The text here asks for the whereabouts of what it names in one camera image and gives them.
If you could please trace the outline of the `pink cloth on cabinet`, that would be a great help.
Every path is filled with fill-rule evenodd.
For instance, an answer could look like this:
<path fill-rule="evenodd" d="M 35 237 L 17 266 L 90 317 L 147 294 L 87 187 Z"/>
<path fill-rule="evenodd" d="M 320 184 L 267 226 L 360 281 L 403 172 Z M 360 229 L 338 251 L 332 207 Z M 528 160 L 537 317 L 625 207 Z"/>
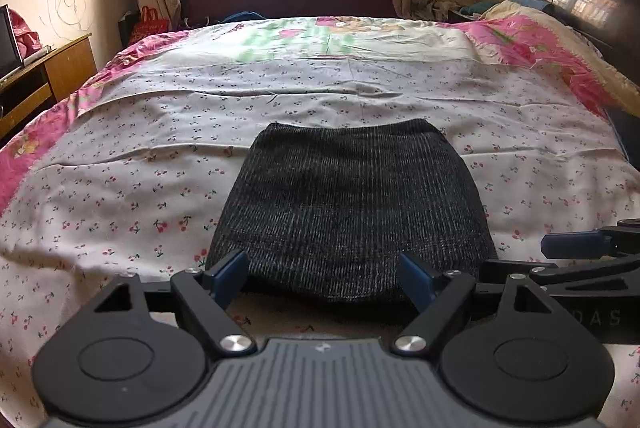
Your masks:
<path fill-rule="evenodd" d="M 21 58 L 26 59 L 42 49 L 39 34 L 29 28 L 25 19 L 12 8 L 9 9 L 11 26 Z"/>

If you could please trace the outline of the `black monitor screen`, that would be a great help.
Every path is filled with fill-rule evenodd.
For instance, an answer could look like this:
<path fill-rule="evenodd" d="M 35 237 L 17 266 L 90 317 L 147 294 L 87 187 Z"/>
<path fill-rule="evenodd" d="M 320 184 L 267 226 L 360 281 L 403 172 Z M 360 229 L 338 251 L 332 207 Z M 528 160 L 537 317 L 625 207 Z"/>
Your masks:
<path fill-rule="evenodd" d="M 9 76 L 23 66 L 23 59 L 17 46 L 12 26 L 9 6 L 0 8 L 0 78 Z"/>

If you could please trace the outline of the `wooden side cabinet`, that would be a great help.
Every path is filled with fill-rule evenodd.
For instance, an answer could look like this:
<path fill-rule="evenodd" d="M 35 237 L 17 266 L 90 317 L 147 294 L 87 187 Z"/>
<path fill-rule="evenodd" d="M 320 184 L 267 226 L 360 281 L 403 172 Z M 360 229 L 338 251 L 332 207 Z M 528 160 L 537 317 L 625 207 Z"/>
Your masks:
<path fill-rule="evenodd" d="M 45 109 L 78 90 L 96 74 L 87 33 L 70 41 L 1 82 L 1 145 Z"/>

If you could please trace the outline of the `cherry print white bedsheet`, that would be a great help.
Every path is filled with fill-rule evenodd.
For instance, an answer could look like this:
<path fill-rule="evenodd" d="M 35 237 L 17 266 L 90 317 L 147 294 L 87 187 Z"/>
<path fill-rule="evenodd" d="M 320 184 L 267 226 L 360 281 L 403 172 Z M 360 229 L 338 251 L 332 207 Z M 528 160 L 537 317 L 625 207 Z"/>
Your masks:
<path fill-rule="evenodd" d="M 474 59 L 154 60 L 101 96 L 30 169 L 1 216 L 1 411 L 35 427 L 29 366 L 104 283 L 202 264 L 256 135 L 271 122 L 422 118 L 468 165 L 498 254 L 634 218 L 639 174 L 549 67 Z"/>

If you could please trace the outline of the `red shopping bag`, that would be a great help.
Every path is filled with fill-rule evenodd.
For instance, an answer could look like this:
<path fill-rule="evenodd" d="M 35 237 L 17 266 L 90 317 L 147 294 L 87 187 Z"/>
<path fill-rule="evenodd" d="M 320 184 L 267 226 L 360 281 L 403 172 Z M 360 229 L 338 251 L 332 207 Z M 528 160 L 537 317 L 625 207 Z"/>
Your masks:
<path fill-rule="evenodd" d="M 139 20 L 132 27 L 128 44 L 132 45 L 148 36 L 168 32 L 170 25 L 170 20 L 160 16 L 156 8 L 143 6 Z"/>

